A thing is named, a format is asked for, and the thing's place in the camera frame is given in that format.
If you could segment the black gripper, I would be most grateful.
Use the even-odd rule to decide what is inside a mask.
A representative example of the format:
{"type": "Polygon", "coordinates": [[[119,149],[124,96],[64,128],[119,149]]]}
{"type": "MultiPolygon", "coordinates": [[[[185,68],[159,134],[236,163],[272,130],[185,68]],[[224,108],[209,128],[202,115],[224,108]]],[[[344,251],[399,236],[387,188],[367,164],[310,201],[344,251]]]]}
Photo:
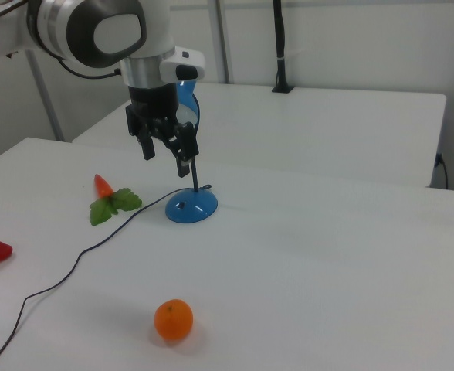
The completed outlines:
{"type": "Polygon", "coordinates": [[[165,147],[176,160],[178,176],[189,172],[192,159],[199,154],[193,123],[178,123],[178,92],[175,84],[155,88],[128,87],[130,104],[126,107],[130,135],[137,137],[146,161],[155,156],[153,137],[164,139],[165,147]]]}

